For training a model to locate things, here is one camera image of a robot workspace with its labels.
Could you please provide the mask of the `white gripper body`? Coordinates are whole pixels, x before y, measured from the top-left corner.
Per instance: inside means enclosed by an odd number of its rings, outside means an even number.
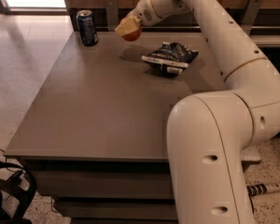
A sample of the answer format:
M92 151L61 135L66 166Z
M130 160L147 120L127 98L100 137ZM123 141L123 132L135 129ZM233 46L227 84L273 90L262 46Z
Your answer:
M153 26L161 21L152 4L152 0L140 0L132 11L143 26Z

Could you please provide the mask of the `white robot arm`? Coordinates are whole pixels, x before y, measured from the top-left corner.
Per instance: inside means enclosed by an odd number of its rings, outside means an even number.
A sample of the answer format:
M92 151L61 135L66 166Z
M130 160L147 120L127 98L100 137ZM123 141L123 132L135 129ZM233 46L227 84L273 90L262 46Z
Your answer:
M217 0L140 0L116 29L190 11L205 38L223 91L196 93L172 109L167 152L179 224L255 224L241 164L244 148L280 132L280 74Z

